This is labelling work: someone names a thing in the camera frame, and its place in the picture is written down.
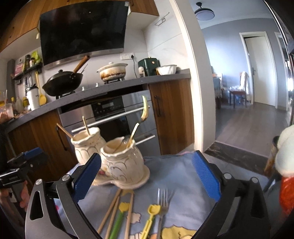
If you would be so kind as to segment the person left hand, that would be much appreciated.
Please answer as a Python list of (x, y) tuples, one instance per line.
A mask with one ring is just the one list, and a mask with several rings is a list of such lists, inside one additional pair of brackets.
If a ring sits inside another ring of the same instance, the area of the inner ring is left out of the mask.
[[(27, 211), (30, 194), (27, 187), (28, 182), (25, 180), (22, 182), (21, 190), (16, 193), (16, 195), (20, 198), (19, 206), (25, 212)], [(1, 205), (3, 206), (4, 203), (8, 200), (10, 190), (9, 189), (1, 189)]]

